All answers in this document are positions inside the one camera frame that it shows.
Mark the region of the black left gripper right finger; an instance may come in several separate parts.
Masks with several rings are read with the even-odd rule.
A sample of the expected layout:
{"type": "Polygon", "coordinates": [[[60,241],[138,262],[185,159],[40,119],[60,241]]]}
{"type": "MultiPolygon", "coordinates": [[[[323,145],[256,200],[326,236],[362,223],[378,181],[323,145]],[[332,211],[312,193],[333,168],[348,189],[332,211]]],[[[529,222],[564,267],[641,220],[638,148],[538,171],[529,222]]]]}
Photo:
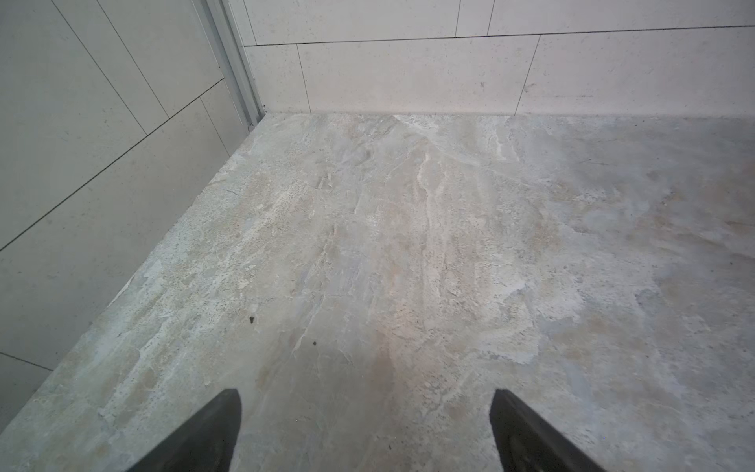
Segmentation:
{"type": "Polygon", "coordinates": [[[489,420],[504,471],[605,471],[508,389],[495,391],[489,420]]]}

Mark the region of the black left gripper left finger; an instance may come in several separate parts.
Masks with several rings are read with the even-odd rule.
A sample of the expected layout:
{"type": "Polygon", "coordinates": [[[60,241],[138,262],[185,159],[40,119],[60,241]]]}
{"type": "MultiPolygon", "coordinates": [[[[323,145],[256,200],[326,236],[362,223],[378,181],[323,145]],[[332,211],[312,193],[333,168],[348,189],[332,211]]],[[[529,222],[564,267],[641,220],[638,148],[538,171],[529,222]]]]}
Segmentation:
{"type": "Polygon", "coordinates": [[[128,471],[230,470],[242,419],[237,389],[224,389],[128,471]]]}

